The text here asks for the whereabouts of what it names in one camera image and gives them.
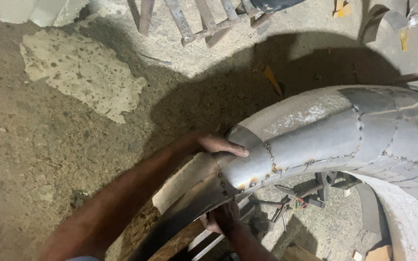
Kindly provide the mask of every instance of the metal sheet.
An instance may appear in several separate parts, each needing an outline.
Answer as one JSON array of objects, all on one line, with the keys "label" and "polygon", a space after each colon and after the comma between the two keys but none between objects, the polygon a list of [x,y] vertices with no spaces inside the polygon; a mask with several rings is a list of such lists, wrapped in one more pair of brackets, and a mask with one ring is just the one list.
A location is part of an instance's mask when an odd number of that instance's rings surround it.
[{"label": "metal sheet", "polygon": [[362,204],[362,228],[380,234],[380,216],[377,197],[373,189],[364,183],[356,185]]},{"label": "metal sheet", "polygon": [[196,7],[198,8],[199,13],[201,14],[201,18],[204,21],[207,29],[209,31],[215,31],[217,29],[216,21],[212,16],[209,6],[206,3],[206,0],[194,0],[196,2]]},{"label": "metal sheet", "polygon": [[233,6],[232,0],[221,0],[222,6],[224,7],[225,13],[227,14],[230,21],[235,21],[238,19],[236,14],[235,7]]},{"label": "metal sheet", "polygon": [[280,179],[284,179],[318,172],[324,164],[343,166],[357,151],[359,137],[356,113],[348,110],[267,140],[251,149],[248,157],[236,158],[221,171],[234,187],[251,191],[257,189],[252,186],[273,175],[274,169],[282,170]]}]

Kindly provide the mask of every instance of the welded metal panel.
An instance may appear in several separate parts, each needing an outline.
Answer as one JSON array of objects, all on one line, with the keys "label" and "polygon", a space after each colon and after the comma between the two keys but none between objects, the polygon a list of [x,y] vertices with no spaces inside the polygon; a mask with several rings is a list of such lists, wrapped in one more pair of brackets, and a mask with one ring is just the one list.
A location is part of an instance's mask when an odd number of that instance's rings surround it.
[{"label": "welded metal panel", "polygon": [[346,165],[358,150],[360,131],[356,112],[351,109],[266,142],[277,169],[283,169],[281,179],[285,179]]},{"label": "welded metal panel", "polygon": [[350,163],[357,167],[368,165],[386,149],[396,130],[397,110],[392,91],[346,88],[339,92],[354,105],[362,127],[359,151]]},{"label": "welded metal panel", "polygon": [[362,205],[362,228],[380,234],[380,215],[377,196],[373,189],[364,183],[356,185]]}]

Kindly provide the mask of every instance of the wooden plank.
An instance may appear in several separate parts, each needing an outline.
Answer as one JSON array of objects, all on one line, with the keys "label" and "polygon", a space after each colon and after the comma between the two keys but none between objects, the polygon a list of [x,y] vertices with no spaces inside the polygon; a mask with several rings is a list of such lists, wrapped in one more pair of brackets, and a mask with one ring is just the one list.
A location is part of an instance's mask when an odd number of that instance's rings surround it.
[{"label": "wooden plank", "polygon": [[140,26],[138,32],[144,36],[148,36],[152,10],[154,9],[154,1],[155,0],[142,0],[141,2]]},{"label": "wooden plank", "polygon": [[188,246],[199,234],[205,230],[201,221],[195,220],[178,232],[161,247],[149,261],[167,261]]},{"label": "wooden plank", "polygon": [[307,252],[304,248],[291,243],[284,252],[280,261],[322,261],[322,259]]},{"label": "wooden plank", "polygon": [[209,6],[206,2],[206,0],[194,0],[196,2],[196,7],[199,10],[199,13],[201,14],[202,20],[204,21],[207,30],[209,31],[215,31],[217,29],[216,21],[214,20],[214,17],[212,16]]}]

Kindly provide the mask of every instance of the metal sculpture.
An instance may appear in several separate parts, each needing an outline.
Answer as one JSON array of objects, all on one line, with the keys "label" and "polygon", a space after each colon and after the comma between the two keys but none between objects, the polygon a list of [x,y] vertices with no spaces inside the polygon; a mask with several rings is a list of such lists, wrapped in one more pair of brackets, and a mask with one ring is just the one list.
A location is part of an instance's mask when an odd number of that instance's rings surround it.
[{"label": "metal sculpture", "polygon": [[233,197],[300,174],[340,170],[369,175],[418,199],[418,89],[341,86],[330,90],[340,92],[351,105],[264,141],[246,127],[235,126],[227,139],[247,147],[249,156],[214,155],[220,171],[179,198],[129,260],[148,260],[190,222]]}]

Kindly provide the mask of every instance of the dusty floor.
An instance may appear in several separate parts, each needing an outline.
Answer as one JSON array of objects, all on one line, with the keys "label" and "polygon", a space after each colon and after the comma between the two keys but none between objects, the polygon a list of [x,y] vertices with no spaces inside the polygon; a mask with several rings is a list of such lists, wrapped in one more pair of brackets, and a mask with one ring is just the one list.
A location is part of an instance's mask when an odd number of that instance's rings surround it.
[{"label": "dusty floor", "polygon": [[[43,240],[72,212],[74,191],[91,195],[178,135],[207,124],[235,124],[280,101],[262,73],[266,65],[285,86],[286,97],[418,71],[418,25],[410,29],[408,52],[400,50],[399,35],[388,25],[369,48],[357,42],[362,10],[376,1],[351,2],[353,15],[333,20],[332,1],[308,0],[273,16],[268,28],[254,31],[247,22],[241,24],[213,49],[203,41],[183,48],[162,1],[156,2],[149,38],[137,33],[134,22],[140,2],[114,3],[125,6],[125,12],[62,30],[78,30],[112,48],[135,77],[148,81],[138,107],[122,113],[125,124],[99,115],[45,80],[31,81],[19,44],[23,35],[43,28],[0,22],[1,261],[34,260]],[[219,8],[216,0],[209,3]],[[405,13],[405,1],[378,3]],[[191,25],[197,25],[193,2],[181,5]],[[216,18],[223,14],[217,12]],[[148,202],[108,260],[126,258],[157,217]]]}]

